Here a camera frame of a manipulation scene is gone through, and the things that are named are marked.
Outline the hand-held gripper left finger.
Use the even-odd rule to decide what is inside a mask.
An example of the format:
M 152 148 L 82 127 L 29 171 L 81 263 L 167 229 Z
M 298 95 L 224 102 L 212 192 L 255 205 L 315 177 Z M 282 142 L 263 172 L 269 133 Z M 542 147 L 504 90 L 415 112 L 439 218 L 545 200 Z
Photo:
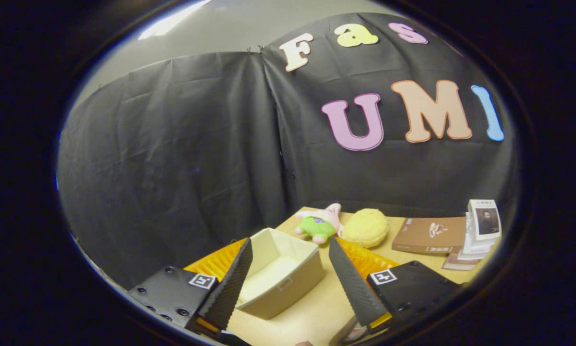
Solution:
M 139 304 L 190 332 L 220 337 L 253 261 L 243 238 L 186 267 L 168 265 L 128 290 Z

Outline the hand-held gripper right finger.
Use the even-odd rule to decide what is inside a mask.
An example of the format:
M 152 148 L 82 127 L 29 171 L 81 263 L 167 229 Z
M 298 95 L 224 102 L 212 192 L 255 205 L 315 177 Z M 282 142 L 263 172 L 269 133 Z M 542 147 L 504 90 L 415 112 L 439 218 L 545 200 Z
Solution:
M 337 237 L 329 242 L 328 257 L 358 323 L 371 332 L 421 320 L 462 287 L 420 261 L 392 265 Z

